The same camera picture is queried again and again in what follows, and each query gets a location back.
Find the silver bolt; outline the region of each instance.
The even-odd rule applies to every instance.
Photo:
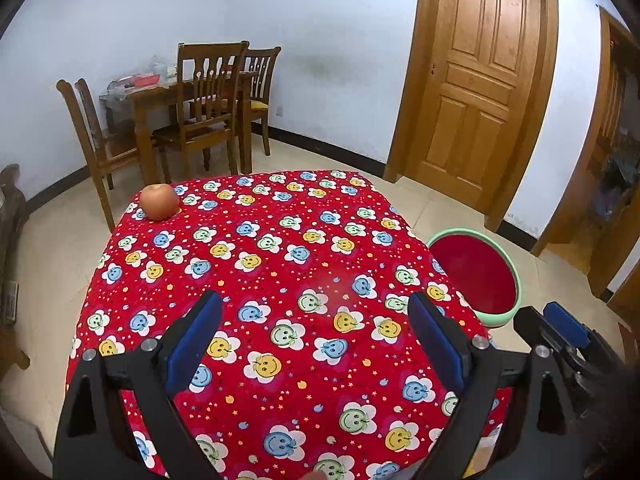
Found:
[[[471,340],[471,344],[478,350],[486,350],[489,348],[489,340],[481,335],[475,335]]]
[[[547,348],[544,345],[537,345],[536,348],[536,354],[538,355],[538,357],[542,357],[543,359],[549,357],[551,355],[551,352],[549,351],[549,348]]]
[[[155,350],[156,346],[158,346],[158,340],[153,339],[152,337],[150,337],[149,339],[145,339],[142,343],[140,343],[140,348],[142,348],[145,352],[151,352],[152,350]]]
[[[87,348],[84,352],[82,352],[82,359],[84,361],[93,361],[97,352],[95,348]]]

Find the floral patterned tablecloth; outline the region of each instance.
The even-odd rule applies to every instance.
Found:
[[[108,355],[161,337],[203,290],[220,329],[181,416],[226,479],[382,480],[430,452],[457,399],[408,324],[425,290],[469,337],[486,331],[427,247],[357,173],[296,171],[191,180],[181,210],[149,221],[138,196],[94,273],[67,381],[86,348]],[[163,473],[135,399],[129,423]],[[504,416],[494,400],[486,432]]]

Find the yellow chair cushion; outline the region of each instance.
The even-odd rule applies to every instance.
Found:
[[[263,112],[269,109],[269,105],[266,105],[260,101],[251,101],[252,112]]]

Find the black baseboard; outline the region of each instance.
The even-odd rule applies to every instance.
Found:
[[[516,244],[518,247],[523,248],[527,252],[532,250],[533,246],[538,241],[529,233],[524,232],[519,227],[516,227],[504,220],[500,222],[498,230],[495,233],[500,235],[502,238],[506,238],[511,243]]]
[[[609,303],[609,300],[613,298],[613,291],[605,288],[604,292],[600,294],[599,298],[605,303]]]
[[[44,206],[49,200],[53,200],[59,194],[64,193],[67,189],[71,189],[76,184],[80,184],[83,180],[89,178],[89,167],[84,166],[79,170],[74,171],[71,174],[61,178],[59,181],[54,182],[51,186],[43,189],[36,196],[27,200],[27,212],[29,214],[36,211],[36,209]]]
[[[260,124],[251,123],[251,130],[254,134],[260,134],[262,131],[261,128]],[[382,178],[385,173],[384,162],[351,152],[350,150],[345,150],[344,148],[339,148],[322,140],[312,139],[311,137],[305,137],[304,135],[288,132],[287,130],[274,128],[273,126],[269,126],[269,137],[284,142],[285,144],[290,144],[291,146],[297,146],[308,152],[332,158],[333,160],[337,160],[348,166],[353,166],[358,170],[366,171],[380,178]]]

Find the round stool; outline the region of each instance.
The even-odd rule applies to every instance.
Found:
[[[454,228],[431,237],[427,247],[485,327],[503,326],[515,316],[520,277],[500,245],[482,233]]]

